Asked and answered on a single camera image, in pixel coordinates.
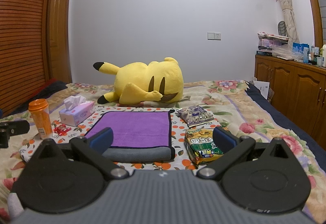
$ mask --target wooden wardrobe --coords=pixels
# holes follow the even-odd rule
[[[48,0],[0,5],[0,109],[6,115],[49,79]]]

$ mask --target orange cap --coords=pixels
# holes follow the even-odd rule
[[[37,99],[28,104],[28,110],[30,112],[40,111],[48,107],[48,101],[46,99]]]

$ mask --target red candy wrapper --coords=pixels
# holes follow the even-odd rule
[[[66,127],[65,124],[57,126],[53,131],[57,133],[59,136],[63,136],[65,133],[71,130],[71,127]]]

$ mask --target wooden door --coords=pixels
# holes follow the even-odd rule
[[[69,0],[50,0],[49,11],[49,68],[50,76],[59,81],[71,82],[68,47]]]
[[[273,61],[270,73],[270,87],[274,91],[272,105],[285,116],[291,98],[293,73],[293,65]]]
[[[256,58],[255,77],[257,81],[269,81],[272,61],[262,58]]]
[[[309,135],[322,104],[325,75],[295,67],[287,117]]]
[[[322,105],[311,136],[324,150],[326,150],[326,85],[323,91]]]

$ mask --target snack bag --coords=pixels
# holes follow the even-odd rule
[[[223,155],[213,142],[213,130],[210,129],[187,129],[185,146],[190,159],[197,165],[206,164]]]
[[[177,113],[189,127],[202,125],[214,120],[213,115],[198,105],[179,109]]]

